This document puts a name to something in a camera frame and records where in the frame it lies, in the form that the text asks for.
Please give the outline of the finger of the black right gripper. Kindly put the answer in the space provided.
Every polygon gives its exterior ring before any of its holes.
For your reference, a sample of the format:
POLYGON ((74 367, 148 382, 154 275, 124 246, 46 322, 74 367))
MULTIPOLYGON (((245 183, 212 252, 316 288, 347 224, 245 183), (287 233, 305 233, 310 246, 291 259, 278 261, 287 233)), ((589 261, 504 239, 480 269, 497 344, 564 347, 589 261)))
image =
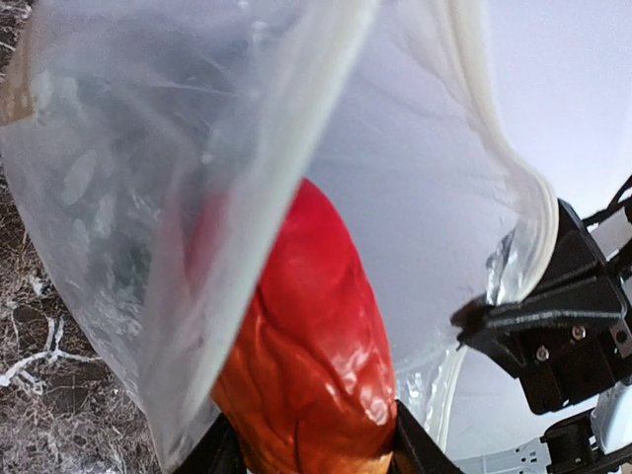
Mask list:
POLYGON ((516 352, 517 338, 531 330, 574 326, 604 327, 622 317, 622 287, 594 276, 498 306, 475 298, 458 309, 450 323, 458 341, 479 352, 516 352))

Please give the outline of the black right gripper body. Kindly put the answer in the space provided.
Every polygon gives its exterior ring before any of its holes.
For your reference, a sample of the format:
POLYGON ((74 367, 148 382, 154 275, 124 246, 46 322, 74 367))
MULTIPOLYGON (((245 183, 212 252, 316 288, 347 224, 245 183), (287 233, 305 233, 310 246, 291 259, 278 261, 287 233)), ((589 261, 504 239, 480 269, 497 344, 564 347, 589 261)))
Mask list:
POLYGON ((587 218, 565 201, 559 211, 554 253, 528 296, 608 277, 622 287, 622 317, 604 327, 531 330, 517 338, 516 352, 493 352, 494 362, 519 380, 537 415, 576 405, 631 373, 631 201, 626 198, 587 218))

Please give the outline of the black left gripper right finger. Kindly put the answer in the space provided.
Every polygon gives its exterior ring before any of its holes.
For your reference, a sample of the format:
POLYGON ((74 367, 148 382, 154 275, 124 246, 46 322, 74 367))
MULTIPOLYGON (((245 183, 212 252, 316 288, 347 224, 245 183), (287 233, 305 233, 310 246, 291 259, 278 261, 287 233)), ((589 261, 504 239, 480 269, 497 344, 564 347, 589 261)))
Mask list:
POLYGON ((399 474, 463 474, 439 448, 409 409, 397 402, 392 472, 399 474))

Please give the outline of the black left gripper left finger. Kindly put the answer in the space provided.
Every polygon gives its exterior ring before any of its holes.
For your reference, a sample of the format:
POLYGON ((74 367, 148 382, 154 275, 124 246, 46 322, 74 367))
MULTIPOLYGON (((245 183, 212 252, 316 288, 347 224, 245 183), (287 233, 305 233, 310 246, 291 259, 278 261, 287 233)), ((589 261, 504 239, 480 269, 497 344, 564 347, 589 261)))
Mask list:
POLYGON ((246 474, 238 436, 220 414, 174 474, 246 474))

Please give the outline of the red orange mango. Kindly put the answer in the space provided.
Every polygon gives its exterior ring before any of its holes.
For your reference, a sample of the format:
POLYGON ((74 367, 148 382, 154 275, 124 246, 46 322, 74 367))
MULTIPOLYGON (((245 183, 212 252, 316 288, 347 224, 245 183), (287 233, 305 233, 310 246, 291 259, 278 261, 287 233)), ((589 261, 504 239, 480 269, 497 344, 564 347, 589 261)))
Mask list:
POLYGON ((303 180, 211 389, 254 473, 385 473, 396 381, 351 234, 303 180))

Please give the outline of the clear zip top bag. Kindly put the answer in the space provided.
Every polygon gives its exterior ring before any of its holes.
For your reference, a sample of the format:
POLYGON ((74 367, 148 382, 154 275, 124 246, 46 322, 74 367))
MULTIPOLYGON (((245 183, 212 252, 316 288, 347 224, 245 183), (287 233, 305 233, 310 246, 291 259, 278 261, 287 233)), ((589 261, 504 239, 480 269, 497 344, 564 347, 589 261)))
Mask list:
POLYGON ((302 177, 347 223, 401 400, 446 445, 451 314, 525 298, 559 227, 499 115, 486 1, 40 1, 1 153, 58 293, 174 471, 302 177))

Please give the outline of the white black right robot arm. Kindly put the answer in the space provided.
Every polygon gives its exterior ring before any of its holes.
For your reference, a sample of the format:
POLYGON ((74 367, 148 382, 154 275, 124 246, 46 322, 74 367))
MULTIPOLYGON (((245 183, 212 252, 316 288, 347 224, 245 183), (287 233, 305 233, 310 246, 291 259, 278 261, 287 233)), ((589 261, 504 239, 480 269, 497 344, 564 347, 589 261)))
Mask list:
POLYGON ((458 342, 520 382, 535 415, 595 398, 512 449, 458 461, 465 473, 617 473, 631 460, 631 200, 579 218, 559 203, 553 256, 519 303, 476 298, 458 342))

